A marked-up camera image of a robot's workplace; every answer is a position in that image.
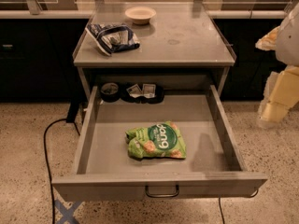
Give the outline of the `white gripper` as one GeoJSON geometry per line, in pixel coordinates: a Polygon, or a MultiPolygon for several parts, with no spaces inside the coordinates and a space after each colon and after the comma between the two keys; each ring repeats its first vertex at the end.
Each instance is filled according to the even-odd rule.
{"type": "MultiPolygon", "coordinates": [[[[279,27],[260,38],[255,48],[275,50],[279,27]]],[[[267,129],[278,125],[299,102],[299,67],[288,65],[284,71],[272,71],[266,80],[263,99],[258,109],[257,124],[267,129]]]]}

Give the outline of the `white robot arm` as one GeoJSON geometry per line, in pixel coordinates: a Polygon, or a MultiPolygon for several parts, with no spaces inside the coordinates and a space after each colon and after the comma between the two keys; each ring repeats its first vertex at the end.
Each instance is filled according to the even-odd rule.
{"type": "Polygon", "coordinates": [[[272,72],[268,77],[258,109],[258,125],[271,128],[299,102],[299,4],[280,26],[259,39],[255,47],[273,50],[277,60],[286,64],[282,72],[272,72]]]}

